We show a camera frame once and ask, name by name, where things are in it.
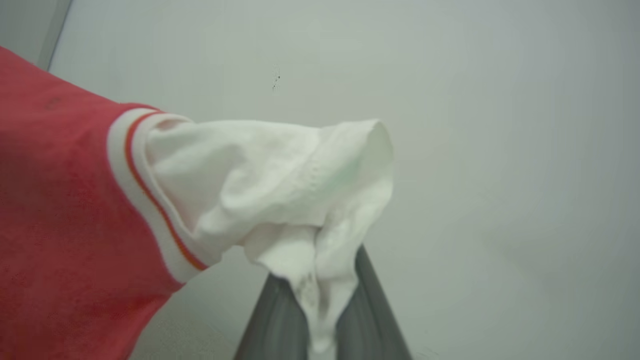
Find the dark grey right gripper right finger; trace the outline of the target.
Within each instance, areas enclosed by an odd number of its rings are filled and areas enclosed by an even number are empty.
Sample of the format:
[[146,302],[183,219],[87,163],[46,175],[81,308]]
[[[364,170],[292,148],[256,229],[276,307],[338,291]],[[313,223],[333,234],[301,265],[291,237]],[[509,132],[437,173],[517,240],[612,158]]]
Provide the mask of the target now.
[[411,360],[412,354],[364,246],[356,254],[355,271],[358,285],[336,328],[336,358]]

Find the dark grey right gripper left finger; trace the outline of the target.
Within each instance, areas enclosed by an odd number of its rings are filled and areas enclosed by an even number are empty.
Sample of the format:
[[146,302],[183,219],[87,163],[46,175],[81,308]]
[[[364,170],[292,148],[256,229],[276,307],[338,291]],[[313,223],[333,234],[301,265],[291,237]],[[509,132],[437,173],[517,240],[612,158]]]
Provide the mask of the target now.
[[254,306],[236,360],[306,360],[309,331],[290,284],[268,275]]

